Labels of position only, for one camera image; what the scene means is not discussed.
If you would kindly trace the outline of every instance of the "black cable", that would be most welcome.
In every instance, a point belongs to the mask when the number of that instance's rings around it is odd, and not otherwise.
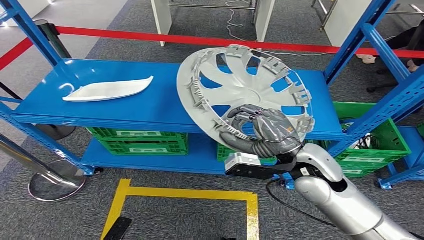
[[[332,224],[332,223],[330,223],[330,222],[328,222],[328,221],[324,221],[324,220],[322,220],[322,219],[319,219],[319,218],[317,218],[317,217],[314,217],[314,216],[312,216],[312,215],[310,215],[310,214],[308,214],[308,213],[306,213],[306,212],[304,212],[304,211],[301,211],[301,210],[299,210],[299,209],[297,209],[297,208],[295,208],[295,207],[293,207],[293,206],[290,206],[290,205],[288,205],[287,203],[285,203],[284,201],[282,201],[281,199],[279,199],[277,196],[275,196],[272,192],[271,192],[271,190],[270,190],[270,185],[271,184],[273,184],[273,183],[276,183],[276,182],[278,182],[278,181],[280,181],[281,180],[281,178],[277,178],[277,179],[275,179],[275,180],[272,180],[272,181],[270,181],[270,182],[268,182],[267,184],[266,184],[266,191],[268,192],[268,194],[274,199],[274,200],[276,200],[277,202],[279,202],[280,204],[282,204],[282,205],[284,205],[285,207],[287,207],[287,208],[289,208],[289,209],[291,209],[291,210],[293,210],[293,211],[296,211],[296,212],[298,212],[298,213],[300,213],[300,214],[302,214],[302,215],[305,215],[306,217],[309,217],[309,218],[311,218],[311,219],[313,219],[313,220],[315,220],[315,221],[318,221],[318,222],[320,222],[320,223],[322,223],[322,224],[325,224],[325,225],[328,225],[328,226],[331,226],[331,227],[336,227],[336,225],[334,225],[334,224]],[[414,237],[416,237],[417,239],[420,239],[420,240],[424,240],[424,237],[423,236],[420,236],[420,235],[418,235],[418,234],[416,234],[416,233],[413,233],[413,232],[409,232],[410,234],[412,234]]]
[[[412,234],[414,237],[416,237],[417,239],[420,239],[420,240],[424,240],[424,237],[423,236],[420,236],[420,235],[418,235],[418,234],[416,234],[416,233],[413,233],[413,232],[409,232],[410,234]]]

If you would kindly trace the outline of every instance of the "black chair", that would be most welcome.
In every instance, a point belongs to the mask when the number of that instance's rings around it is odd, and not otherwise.
[[[422,21],[418,28],[416,29],[414,35],[412,36],[412,39],[408,45],[408,47],[406,48],[407,50],[416,50],[417,46],[420,43],[420,40],[424,39],[424,21]],[[378,75],[385,75],[390,73],[390,70],[388,68],[385,69],[380,69],[376,72]],[[386,84],[381,84],[378,86],[373,86],[373,87],[368,87],[366,89],[366,91],[368,93],[374,93],[377,89],[384,89],[384,88],[392,88],[392,87],[396,87],[398,85],[397,82],[394,83],[386,83]]]

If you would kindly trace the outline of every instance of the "table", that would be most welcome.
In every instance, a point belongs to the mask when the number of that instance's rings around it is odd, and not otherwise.
[[[154,21],[156,23],[157,33],[168,35],[173,24],[171,17],[171,7],[191,7],[191,8],[219,8],[219,9],[243,9],[254,11],[254,20],[256,28],[256,36],[258,42],[264,42],[267,35],[268,26],[270,24],[271,15],[273,13],[276,0],[251,0],[250,7],[236,6],[212,6],[212,5],[187,5],[187,4],[170,4],[170,0],[151,0]],[[160,46],[164,47],[165,42],[161,41]]]

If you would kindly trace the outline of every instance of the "blue shelf surface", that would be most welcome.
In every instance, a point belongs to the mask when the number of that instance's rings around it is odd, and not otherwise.
[[[424,164],[424,140],[423,137],[418,133],[416,127],[413,126],[398,126],[400,134],[405,139],[411,149],[411,154],[405,156],[403,160],[409,169],[418,165]]]
[[[132,130],[202,133],[186,113],[177,92],[180,64],[65,59],[57,65],[14,111],[21,123],[104,127]],[[308,139],[341,140],[337,118],[323,73],[297,70],[312,95],[316,124]],[[143,92],[99,102],[67,102],[75,89],[98,82],[128,81],[154,76]]]

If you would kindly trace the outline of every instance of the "white plastic part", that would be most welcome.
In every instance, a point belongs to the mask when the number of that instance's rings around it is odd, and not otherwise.
[[[217,59],[222,59],[229,71],[222,71]],[[252,64],[252,61],[257,63],[255,74],[248,71],[248,64]],[[294,74],[298,81],[293,82],[289,74]],[[215,87],[205,86],[205,79],[214,82]],[[275,91],[271,85],[277,81],[285,81],[287,87]],[[177,90],[182,105],[193,121],[211,138],[227,147],[230,146],[221,140],[220,132],[230,132],[241,139],[248,138],[231,126],[233,119],[227,118],[232,109],[242,105],[252,104],[280,111],[282,107],[303,108],[301,114],[286,114],[301,141],[315,124],[312,114],[308,113],[311,94],[305,89],[299,75],[280,59],[246,46],[208,48],[190,55],[178,70]],[[213,109],[214,106],[229,106],[229,109],[220,116]]]
[[[92,83],[80,87],[62,99],[68,102],[96,102],[124,98],[141,93],[152,80],[153,76],[140,80]]]

